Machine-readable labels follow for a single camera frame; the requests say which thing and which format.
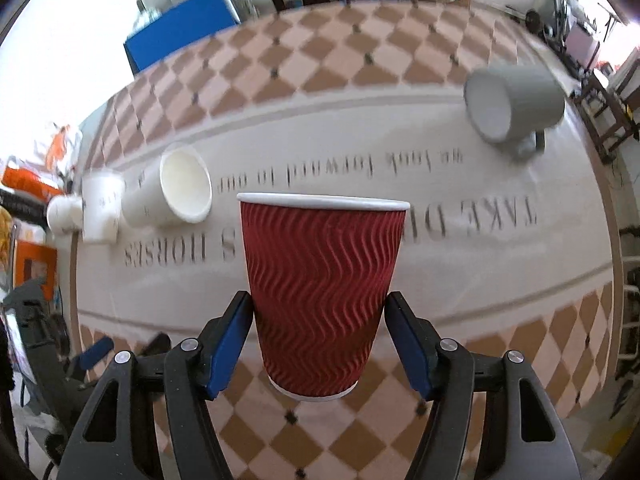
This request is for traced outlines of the white upright cup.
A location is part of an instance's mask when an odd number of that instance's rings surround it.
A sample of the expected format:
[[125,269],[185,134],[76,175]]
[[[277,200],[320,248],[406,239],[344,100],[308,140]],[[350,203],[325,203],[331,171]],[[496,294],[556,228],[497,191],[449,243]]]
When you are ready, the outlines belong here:
[[102,169],[82,177],[82,240],[86,244],[116,243],[124,192],[125,181],[118,172]]

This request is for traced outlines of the white paper cup lying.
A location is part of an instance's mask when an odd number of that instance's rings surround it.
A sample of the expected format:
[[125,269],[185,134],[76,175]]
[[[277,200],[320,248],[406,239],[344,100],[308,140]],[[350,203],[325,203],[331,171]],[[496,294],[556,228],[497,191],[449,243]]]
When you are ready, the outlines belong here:
[[122,216],[132,228],[197,224],[212,209],[213,185],[194,148],[172,144],[126,183]]

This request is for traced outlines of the red ripple paper cup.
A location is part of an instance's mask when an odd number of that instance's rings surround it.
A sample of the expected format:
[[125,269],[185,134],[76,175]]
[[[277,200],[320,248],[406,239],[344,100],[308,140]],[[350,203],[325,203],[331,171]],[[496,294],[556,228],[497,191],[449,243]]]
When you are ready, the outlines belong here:
[[299,401],[346,396],[378,332],[409,203],[296,193],[236,198],[270,382]]

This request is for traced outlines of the dark wooden chair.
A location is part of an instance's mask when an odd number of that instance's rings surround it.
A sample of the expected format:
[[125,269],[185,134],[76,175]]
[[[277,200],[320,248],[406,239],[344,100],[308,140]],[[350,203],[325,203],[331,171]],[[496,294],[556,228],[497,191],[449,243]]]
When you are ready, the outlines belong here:
[[603,165],[615,159],[625,141],[639,141],[639,121],[634,116],[639,110],[639,88],[622,96],[629,81],[631,76],[611,87],[600,70],[593,70],[570,94]]

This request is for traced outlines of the small white cup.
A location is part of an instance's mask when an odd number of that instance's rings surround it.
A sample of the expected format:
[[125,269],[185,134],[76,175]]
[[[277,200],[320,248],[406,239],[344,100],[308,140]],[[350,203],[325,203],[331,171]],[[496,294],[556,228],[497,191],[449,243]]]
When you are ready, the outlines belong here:
[[48,203],[46,218],[54,235],[81,231],[84,226],[84,201],[78,195],[54,196]]

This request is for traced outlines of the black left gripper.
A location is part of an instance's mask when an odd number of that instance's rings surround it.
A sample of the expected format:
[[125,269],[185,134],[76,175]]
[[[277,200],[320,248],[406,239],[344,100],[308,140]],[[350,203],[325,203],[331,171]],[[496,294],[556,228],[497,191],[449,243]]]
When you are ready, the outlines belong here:
[[116,351],[103,337],[70,356],[64,320],[47,306],[40,281],[30,280],[1,312],[58,478],[162,478],[153,405],[164,393],[169,336],[158,333],[139,352]]

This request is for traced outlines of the blue panel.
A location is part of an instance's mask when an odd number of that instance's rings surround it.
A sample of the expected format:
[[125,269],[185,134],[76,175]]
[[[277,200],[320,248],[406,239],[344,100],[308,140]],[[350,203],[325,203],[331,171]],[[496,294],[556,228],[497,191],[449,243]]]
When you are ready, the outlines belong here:
[[124,42],[130,70],[136,76],[171,53],[235,24],[224,0],[186,0]]

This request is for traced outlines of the grey ribbed ceramic mug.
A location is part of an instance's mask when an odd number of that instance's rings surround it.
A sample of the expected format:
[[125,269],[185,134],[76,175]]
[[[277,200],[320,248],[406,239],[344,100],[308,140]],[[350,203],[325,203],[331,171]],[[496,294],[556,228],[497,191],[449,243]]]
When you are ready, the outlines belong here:
[[546,148],[546,133],[562,122],[565,93],[546,68],[491,65],[466,77],[466,114],[476,133],[517,162]]

